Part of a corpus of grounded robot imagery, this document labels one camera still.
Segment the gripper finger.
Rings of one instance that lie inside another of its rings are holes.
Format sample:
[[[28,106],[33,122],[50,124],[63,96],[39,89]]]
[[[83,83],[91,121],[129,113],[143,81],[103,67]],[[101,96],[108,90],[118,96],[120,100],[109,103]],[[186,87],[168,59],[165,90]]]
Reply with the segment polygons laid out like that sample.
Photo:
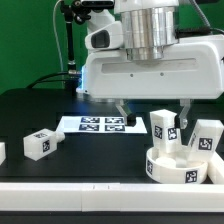
[[[128,103],[119,99],[115,101],[116,108],[124,118],[124,123],[126,126],[134,127],[136,125],[136,115],[131,111],[128,106]]]
[[[188,115],[188,112],[190,111],[191,104],[192,104],[191,99],[181,99],[180,100],[180,106],[182,107],[182,110],[178,116],[178,122],[179,122],[180,129],[185,129],[188,125],[187,115]]]

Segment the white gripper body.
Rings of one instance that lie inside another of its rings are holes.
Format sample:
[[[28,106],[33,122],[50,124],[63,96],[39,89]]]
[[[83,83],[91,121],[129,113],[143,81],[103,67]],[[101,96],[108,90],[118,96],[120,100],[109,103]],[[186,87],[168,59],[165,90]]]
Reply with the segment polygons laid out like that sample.
[[[216,99],[224,93],[224,35],[182,38],[157,60],[123,50],[87,57],[85,92],[110,99]]]

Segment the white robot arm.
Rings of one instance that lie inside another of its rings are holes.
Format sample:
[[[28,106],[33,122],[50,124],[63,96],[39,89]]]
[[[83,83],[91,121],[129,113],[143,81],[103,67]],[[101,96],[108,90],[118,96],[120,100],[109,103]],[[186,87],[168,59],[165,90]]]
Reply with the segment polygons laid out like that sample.
[[[112,99],[125,118],[134,99],[178,99],[176,126],[187,126],[194,99],[224,93],[224,35],[177,29],[178,0],[115,0],[114,11],[95,14],[85,38],[89,54],[79,93]]]

